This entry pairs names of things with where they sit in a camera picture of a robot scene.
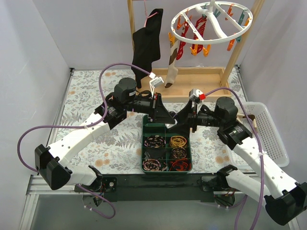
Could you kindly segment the red christmas sock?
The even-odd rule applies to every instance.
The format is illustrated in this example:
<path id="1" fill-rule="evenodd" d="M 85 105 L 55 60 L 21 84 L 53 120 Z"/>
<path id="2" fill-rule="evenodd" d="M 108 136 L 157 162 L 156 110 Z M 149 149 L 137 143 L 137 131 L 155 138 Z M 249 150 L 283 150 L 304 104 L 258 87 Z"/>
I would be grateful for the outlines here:
<path id="1" fill-rule="evenodd" d="M 199 19 L 196 21 L 196 23 L 194 24 L 194 27 L 197 29 L 197 31 L 199 32 L 199 34 L 200 34 L 202 37 L 203 37 L 203 34 L 204 34 L 206 22 L 207 22 L 207 17 L 206 17 L 206 16 L 202 16 L 202 17 L 199 18 Z"/>
<path id="2" fill-rule="evenodd" d="M 187 22 L 184 23 L 183 27 L 182 27 L 182 33 L 181 33 L 181 37 L 186 37 L 186 34 L 189 30 L 189 24 Z M 183 49 L 184 46 L 186 45 L 186 42 L 184 41 L 180 41 L 178 50 L 177 50 L 177 57 L 176 60 L 180 60 L 182 55 L 183 55 Z"/>

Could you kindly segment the wooden tray base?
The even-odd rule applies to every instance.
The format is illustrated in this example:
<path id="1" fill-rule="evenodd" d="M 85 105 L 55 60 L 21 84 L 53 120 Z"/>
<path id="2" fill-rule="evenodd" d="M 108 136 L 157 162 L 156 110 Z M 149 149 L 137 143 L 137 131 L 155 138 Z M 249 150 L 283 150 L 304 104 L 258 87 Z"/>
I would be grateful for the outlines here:
<path id="1" fill-rule="evenodd" d="M 186 103 L 189 100 L 189 92 L 194 88 L 203 93 L 220 87 L 229 88 L 226 78 L 223 77 L 224 68 L 222 67 L 181 67 L 177 69 L 178 74 L 171 87 L 165 88 L 164 85 L 160 85 L 154 90 L 154 92 L 161 93 L 164 103 Z M 152 72 L 156 76 L 161 76 L 166 83 L 168 68 L 153 68 Z M 149 80 L 149 77 L 141 80 L 140 92 L 150 90 Z M 215 102 L 222 96 L 231 97 L 232 93 L 228 90 L 219 90 L 206 96 L 205 102 Z"/>

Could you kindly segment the white plastic basket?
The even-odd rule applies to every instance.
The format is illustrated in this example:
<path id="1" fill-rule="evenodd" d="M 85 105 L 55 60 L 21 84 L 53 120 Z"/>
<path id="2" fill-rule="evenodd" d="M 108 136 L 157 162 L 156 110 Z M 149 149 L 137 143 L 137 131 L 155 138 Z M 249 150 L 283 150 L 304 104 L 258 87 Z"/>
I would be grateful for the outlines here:
<path id="1" fill-rule="evenodd" d="M 289 158 L 281 136 L 275 126 L 272 116 L 265 104 L 259 102 L 242 103 L 247 115 L 251 115 L 251 120 L 255 120 L 255 130 L 261 141 L 262 150 L 279 166 L 285 167 L 289 164 Z M 243 125 L 252 132 L 250 125 L 245 118 L 240 118 Z M 226 152 L 230 158 L 230 164 L 236 166 L 243 172 L 252 172 L 252 168 L 237 154 L 228 147 Z"/>

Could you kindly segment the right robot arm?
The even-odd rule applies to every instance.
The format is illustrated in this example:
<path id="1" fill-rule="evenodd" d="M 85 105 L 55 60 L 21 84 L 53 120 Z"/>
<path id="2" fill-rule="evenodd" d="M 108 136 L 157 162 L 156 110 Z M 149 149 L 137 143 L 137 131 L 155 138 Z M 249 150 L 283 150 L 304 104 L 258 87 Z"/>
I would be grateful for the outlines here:
<path id="1" fill-rule="evenodd" d="M 217 127 L 219 139 L 239 155 L 260 177 L 256 181 L 235 166 L 217 172 L 217 184 L 222 190 L 235 188 L 264 206 L 268 215 L 279 225 L 286 225 L 307 208 L 307 184 L 298 183 L 287 175 L 266 153 L 243 124 L 237 121 L 238 108 L 230 97 L 217 99 L 214 111 L 192 98 L 177 114 L 174 128 L 195 131 L 197 126 Z"/>

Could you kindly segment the yellow rolled tie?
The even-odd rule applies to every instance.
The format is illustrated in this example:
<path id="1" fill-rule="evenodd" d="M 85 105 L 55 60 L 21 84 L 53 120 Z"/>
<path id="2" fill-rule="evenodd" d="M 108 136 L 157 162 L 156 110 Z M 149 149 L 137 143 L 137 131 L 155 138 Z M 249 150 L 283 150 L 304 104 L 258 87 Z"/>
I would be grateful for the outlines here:
<path id="1" fill-rule="evenodd" d="M 188 141 L 183 136 L 172 136 L 169 141 L 169 146 L 172 148 L 185 148 Z"/>

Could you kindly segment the black gold paisley rolled tie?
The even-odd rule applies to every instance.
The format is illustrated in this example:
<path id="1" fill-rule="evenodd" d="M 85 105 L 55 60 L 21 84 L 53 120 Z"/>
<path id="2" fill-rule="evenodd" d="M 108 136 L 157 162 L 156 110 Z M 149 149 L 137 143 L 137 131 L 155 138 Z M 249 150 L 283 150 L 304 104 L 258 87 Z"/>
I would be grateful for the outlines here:
<path id="1" fill-rule="evenodd" d="M 170 159 L 180 160 L 187 157 L 187 151 L 185 148 L 177 147 L 173 148 L 170 153 Z"/>

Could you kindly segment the green divided organizer box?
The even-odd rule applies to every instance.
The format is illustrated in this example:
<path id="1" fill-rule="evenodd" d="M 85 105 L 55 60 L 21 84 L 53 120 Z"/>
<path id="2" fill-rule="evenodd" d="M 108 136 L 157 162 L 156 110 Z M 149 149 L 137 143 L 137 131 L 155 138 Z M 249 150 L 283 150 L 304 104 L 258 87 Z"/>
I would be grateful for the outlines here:
<path id="1" fill-rule="evenodd" d="M 148 148 L 144 146 L 144 140 L 151 136 L 151 135 L 160 135 L 163 136 L 166 140 L 166 145 L 164 148 Z M 145 115 L 142 118 L 142 154 L 141 154 L 141 170 L 145 174 L 151 174 L 151 175 L 158 175 L 158 174 L 187 174 L 190 171 L 187 172 L 177 172 L 177 171 L 170 171 L 170 161 L 173 161 L 174 159 L 170 159 L 170 153 L 173 149 L 169 146 L 169 141 L 172 136 L 183 136 L 187 139 L 188 144 L 185 147 L 187 151 L 187 157 L 191 161 L 192 166 L 192 155 L 191 155 L 191 147 L 190 147 L 190 139 L 189 139 L 189 133 L 184 132 L 172 132 L 169 129 L 166 128 L 166 126 L 163 123 L 150 123 L 148 121 L 148 116 Z M 164 160 L 168 165 L 168 170 L 164 172 L 147 172 L 144 171 L 142 168 L 142 162 L 146 159 L 157 159 L 157 160 Z"/>

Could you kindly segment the left wooden rack post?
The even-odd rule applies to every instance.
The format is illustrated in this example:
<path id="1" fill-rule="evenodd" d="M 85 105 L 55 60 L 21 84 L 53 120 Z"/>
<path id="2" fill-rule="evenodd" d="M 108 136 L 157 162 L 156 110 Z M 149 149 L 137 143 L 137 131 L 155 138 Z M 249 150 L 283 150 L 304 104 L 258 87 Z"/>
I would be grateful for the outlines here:
<path id="1" fill-rule="evenodd" d="M 127 0 L 127 6 L 128 6 L 128 14 L 129 14 L 129 21 L 130 21 L 130 32 L 131 32 L 131 40 L 132 40 L 132 50 L 134 51 L 133 34 L 135 33 L 135 21 L 134 21 L 133 0 Z"/>

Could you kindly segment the brown beige striped sock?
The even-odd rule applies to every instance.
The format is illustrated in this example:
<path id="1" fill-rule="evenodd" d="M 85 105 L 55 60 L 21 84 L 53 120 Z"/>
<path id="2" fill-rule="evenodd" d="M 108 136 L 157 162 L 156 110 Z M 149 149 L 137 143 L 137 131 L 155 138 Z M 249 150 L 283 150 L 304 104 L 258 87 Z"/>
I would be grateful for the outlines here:
<path id="1" fill-rule="evenodd" d="M 244 114 L 238 114 L 236 117 L 237 121 L 243 124 L 251 133 L 254 135 L 254 131 L 251 128 L 249 122 L 252 124 L 252 127 L 258 132 L 256 117 L 254 115 L 248 115 L 247 117 Z"/>

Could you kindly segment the yellow-orange clothes clip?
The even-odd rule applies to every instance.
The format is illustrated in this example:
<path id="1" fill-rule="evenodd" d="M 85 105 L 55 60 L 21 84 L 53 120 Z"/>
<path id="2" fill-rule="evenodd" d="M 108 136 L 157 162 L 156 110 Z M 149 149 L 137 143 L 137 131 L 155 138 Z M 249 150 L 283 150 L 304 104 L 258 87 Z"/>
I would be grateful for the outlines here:
<path id="1" fill-rule="evenodd" d="M 208 44 L 207 46 L 203 46 L 202 49 L 203 49 L 203 55 L 204 55 L 205 57 L 207 57 L 207 56 L 209 55 L 209 53 L 210 53 L 211 45 Z"/>

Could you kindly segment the black orange rolled tie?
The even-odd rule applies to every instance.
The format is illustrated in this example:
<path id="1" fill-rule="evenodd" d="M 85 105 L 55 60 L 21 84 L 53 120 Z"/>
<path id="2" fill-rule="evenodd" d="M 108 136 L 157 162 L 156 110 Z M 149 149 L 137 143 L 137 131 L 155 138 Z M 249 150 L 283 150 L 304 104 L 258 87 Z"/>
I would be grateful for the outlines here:
<path id="1" fill-rule="evenodd" d="M 191 161 L 188 158 L 170 161 L 170 171 L 187 172 L 191 168 Z"/>

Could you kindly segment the white round clip hanger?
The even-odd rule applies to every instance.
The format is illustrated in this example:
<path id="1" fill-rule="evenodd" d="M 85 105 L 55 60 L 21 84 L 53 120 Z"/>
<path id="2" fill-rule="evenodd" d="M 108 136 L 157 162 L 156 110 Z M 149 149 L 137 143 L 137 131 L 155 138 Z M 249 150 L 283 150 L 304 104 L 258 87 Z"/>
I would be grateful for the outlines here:
<path id="1" fill-rule="evenodd" d="M 239 8 L 243 11 L 243 13 L 248 15 L 247 24 L 243 25 L 240 24 L 239 21 L 232 18 L 223 8 L 222 6 L 232 6 Z M 228 19 L 228 22 L 233 25 L 237 31 L 233 35 L 226 35 L 225 32 L 220 27 L 220 24 L 218 22 L 218 19 L 214 15 L 213 10 L 217 10 L 221 16 Z M 212 24 L 213 30 L 215 34 L 217 35 L 216 39 L 209 39 L 205 40 L 203 36 L 199 33 L 199 31 L 196 29 L 196 26 L 191 22 L 189 17 L 187 16 L 187 12 L 190 12 L 191 10 L 195 10 L 197 13 L 201 15 L 205 15 L 207 20 Z M 178 21 L 180 17 L 183 17 L 187 24 L 189 25 L 192 32 L 196 35 L 196 39 L 189 39 L 186 37 L 183 37 L 177 33 L 176 28 L 174 27 L 175 22 Z M 174 18 L 171 20 L 170 24 L 170 30 L 171 33 L 177 38 L 179 41 L 186 42 L 189 44 L 195 44 L 195 45 L 213 45 L 213 44 L 220 44 L 220 43 L 226 43 L 231 40 L 234 40 L 243 34 L 245 34 L 251 27 L 253 22 L 253 14 L 250 9 L 247 7 L 234 2 L 228 2 L 228 1 L 215 1 L 212 0 L 210 2 L 203 2 L 198 3 L 192 6 L 189 6 L 183 10 L 181 10 L 177 15 L 174 16 Z"/>

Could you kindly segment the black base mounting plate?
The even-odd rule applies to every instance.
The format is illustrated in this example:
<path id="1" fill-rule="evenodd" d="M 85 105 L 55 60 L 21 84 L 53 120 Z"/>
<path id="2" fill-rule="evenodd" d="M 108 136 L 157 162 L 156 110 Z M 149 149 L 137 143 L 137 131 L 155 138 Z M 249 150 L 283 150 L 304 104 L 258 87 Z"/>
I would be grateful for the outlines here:
<path id="1" fill-rule="evenodd" d="M 195 200 L 213 202 L 214 195 L 227 194 L 231 189 L 222 189 L 216 174 L 107 174 L 103 178 L 104 198 L 117 201 L 179 201 Z"/>

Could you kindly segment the wooden rack post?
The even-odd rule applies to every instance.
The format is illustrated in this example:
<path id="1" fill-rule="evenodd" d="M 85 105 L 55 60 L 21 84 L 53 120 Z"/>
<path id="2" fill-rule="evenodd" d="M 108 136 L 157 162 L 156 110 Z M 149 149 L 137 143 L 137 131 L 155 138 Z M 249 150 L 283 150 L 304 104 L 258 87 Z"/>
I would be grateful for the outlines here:
<path id="1" fill-rule="evenodd" d="M 222 87 L 225 87 L 226 84 L 227 84 L 227 80 L 228 80 L 228 77 L 232 71 L 232 68 L 234 67 L 240 53 L 241 53 L 241 50 L 242 48 L 244 47 L 244 44 L 245 42 L 247 41 L 248 39 L 248 36 L 249 36 L 249 33 L 251 32 L 251 29 L 254 25 L 254 23 L 256 22 L 257 20 L 257 17 L 261 11 L 261 8 L 264 4 L 265 0 L 256 0 L 254 1 L 254 4 L 252 6 L 252 9 L 251 9 L 251 12 L 253 14 L 253 20 L 251 22 L 251 26 L 250 28 L 248 29 L 247 32 L 245 32 L 243 35 L 242 35 L 242 38 L 241 38 L 241 41 L 239 43 L 236 43 L 236 46 L 232 52 L 232 55 L 227 63 L 227 66 L 224 70 L 224 74 L 223 76 L 221 77 L 221 86 Z"/>
<path id="2" fill-rule="evenodd" d="M 134 51 L 133 34 L 135 33 L 135 21 L 134 21 L 133 0 L 127 0 L 127 6 L 128 6 L 128 14 L 129 14 L 129 21 L 130 21 L 130 32 L 131 32 L 131 40 L 132 40 L 132 50 Z"/>

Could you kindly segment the floral tablecloth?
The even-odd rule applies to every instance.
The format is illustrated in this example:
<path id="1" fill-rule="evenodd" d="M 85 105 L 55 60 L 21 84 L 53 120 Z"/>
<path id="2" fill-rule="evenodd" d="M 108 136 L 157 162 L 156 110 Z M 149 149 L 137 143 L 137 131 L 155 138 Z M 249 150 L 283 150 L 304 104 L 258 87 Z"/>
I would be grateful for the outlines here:
<path id="1" fill-rule="evenodd" d="M 102 103 L 99 70 L 74 71 L 59 122 L 78 126 Z M 73 165 L 95 166 L 103 174 L 135 174 L 141 170 L 142 114 L 129 112 L 127 119 L 96 138 L 73 159 Z M 226 146 L 214 127 L 197 128 L 190 135 L 192 173 L 214 173 L 230 164 Z"/>

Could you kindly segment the black white patterned rolled tie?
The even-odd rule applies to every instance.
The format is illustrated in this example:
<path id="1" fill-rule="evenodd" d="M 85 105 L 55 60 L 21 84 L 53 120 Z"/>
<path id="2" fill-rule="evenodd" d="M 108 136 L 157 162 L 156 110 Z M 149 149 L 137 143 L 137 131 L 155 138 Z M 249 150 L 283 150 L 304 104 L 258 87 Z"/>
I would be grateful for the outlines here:
<path id="1" fill-rule="evenodd" d="M 144 146 L 148 148 L 164 148 L 166 140 L 160 135 L 151 135 L 144 140 Z"/>

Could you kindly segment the aluminium frame rail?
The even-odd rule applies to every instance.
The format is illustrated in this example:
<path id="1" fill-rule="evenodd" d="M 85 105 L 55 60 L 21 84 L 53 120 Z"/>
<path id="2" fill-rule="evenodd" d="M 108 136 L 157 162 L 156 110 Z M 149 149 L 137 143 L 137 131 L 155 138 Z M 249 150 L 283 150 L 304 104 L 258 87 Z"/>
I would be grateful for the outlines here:
<path id="1" fill-rule="evenodd" d="M 65 185 L 59 190 L 51 190 L 49 185 L 40 175 L 31 175 L 26 191 L 25 204 L 22 218 L 20 221 L 20 230 L 29 230 L 32 225 L 36 206 L 40 195 L 81 195 L 83 193 L 75 192 L 74 185 Z"/>

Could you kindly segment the teal clothes clip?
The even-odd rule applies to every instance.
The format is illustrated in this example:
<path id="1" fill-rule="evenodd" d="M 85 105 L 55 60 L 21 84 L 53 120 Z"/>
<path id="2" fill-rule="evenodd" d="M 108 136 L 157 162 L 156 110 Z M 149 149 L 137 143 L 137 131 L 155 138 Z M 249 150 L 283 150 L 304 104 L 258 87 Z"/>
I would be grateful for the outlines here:
<path id="1" fill-rule="evenodd" d="M 239 18 L 239 21 L 238 21 L 238 24 L 239 24 L 239 25 L 242 25 L 243 19 L 245 18 L 245 11 L 246 11 L 246 10 L 243 10 L 242 13 L 241 13 L 241 15 L 240 15 L 240 18 Z M 241 42 L 241 37 L 242 37 L 242 36 L 240 35 L 239 37 L 236 38 L 236 41 L 237 41 L 238 43 Z"/>

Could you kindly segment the black hanging garment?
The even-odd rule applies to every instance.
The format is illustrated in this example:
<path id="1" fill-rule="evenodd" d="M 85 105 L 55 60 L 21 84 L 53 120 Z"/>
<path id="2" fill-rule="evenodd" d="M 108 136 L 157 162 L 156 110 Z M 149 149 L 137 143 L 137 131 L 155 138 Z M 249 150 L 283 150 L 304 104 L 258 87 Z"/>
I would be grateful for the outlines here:
<path id="1" fill-rule="evenodd" d="M 152 63 L 161 58 L 160 31 L 162 25 L 163 9 L 154 9 L 147 19 L 146 25 L 133 34 L 134 54 L 132 64 L 147 71 L 144 73 L 134 67 L 137 88 L 142 87 L 141 80 L 152 71 Z"/>

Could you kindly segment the orange clothes clip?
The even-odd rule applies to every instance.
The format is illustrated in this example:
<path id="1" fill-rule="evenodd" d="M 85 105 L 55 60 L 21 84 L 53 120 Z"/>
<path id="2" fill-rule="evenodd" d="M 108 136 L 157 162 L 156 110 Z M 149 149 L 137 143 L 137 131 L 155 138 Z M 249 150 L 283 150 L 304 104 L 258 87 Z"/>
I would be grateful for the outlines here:
<path id="1" fill-rule="evenodd" d="M 196 56 L 202 50 L 203 50 L 203 45 L 193 44 L 192 47 L 190 47 L 191 54 L 194 56 Z"/>

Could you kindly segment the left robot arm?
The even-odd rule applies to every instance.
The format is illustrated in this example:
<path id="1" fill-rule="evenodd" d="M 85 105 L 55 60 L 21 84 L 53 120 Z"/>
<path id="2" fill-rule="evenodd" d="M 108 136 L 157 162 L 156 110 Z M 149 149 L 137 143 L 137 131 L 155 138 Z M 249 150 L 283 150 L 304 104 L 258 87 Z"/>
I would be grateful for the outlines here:
<path id="1" fill-rule="evenodd" d="M 175 120 L 164 107 L 160 93 L 154 93 L 156 86 L 163 84 L 161 77 L 149 81 L 148 96 L 137 93 L 136 81 L 122 78 L 103 104 L 82 123 L 61 140 L 48 147 L 39 145 L 35 149 L 35 167 L 52 190 L 66 184 L 83 184 L 96 192 L 102 186 L 102 174 L 94 166 L 71 165 L 74 156 L 88 144 L 110 131 L 127 117 L 128 111 L 147 114 L 150 122 L 174 124 Z"/>

